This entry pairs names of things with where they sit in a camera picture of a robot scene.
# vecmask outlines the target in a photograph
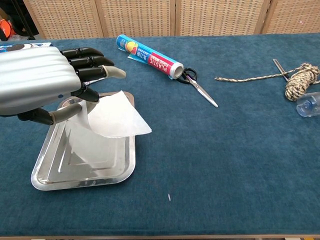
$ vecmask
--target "coiled rope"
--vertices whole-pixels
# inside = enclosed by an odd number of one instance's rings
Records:
[[[285,97],[290,101],[296,101],[299,97],[304,95],[307,92],[308,87],[311,84],[319,84],[320,80],[317,81],[320,74],[320,70],[317,66],[312,66],[310,63],[303,63],[300,67],[286,71],[280,74],[268,75],[268,76],[259,76],[251,77],[247,79],[233,79],[233,78],[223,78],[216,77],[217,81],[222,82],[232,82],[232,83],[244,83],[254,80],[269,79],[280,77],[286,74],[294,73],[290,79],[286,82],[285,85]]]

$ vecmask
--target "scissors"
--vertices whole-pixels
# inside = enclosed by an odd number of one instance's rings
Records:
[[[183,84],[191,84],[194,86],[194,88],[202,95],[205,99],[209,101],[213,106],[216,108],[218,107],[218,104],[210,97],[210,95],[197,83],[197,72],[192,68],[185,68],[183,70],[183,73],[181,77],[177,79],[178,82]]]

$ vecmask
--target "wicker room divider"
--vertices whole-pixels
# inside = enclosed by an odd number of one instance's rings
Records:
[[[270,0],[176,0],[176,35],[260,33]]]
[[[45,39],[320,32],[320,0],[24,0]]]
[[[320,0],[272,0],[262,33],[320,33]]]
[[[95,0],[25,0],[24,3],[45,39],[104,36]]]

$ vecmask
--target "metal tray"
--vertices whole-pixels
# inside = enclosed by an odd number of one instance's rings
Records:
[[[100,97],[116,92],[101,93]],[[124,92],[134,106],[134,96]],[[77,103],[81,99],[70,97],[58,108]],[[86,157],[77,154],[69,143],[73,131],[67,131],[61,122],[49,128],[31,174],[32,185],[42,191],[116,184],[127,179],[136,166],[135,137],[107,137],[103,145],[94,142],[87,146]]]

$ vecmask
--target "table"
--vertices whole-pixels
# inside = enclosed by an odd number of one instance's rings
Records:
[[[132,93],[152,133],[136,137],[126,181],[44,192],[30,176],[48,126],[0,118],[0,236],[319,236],[320,118],[297,114],[282,77],[214,77],[278,73],[272,59],[285,70],[320,66],[320,34],[136,39],[196,69],[219,108],[127,59],[114,38],[52,40],[61,50],[96,48],[125,70],[126,79],[92,88]]]

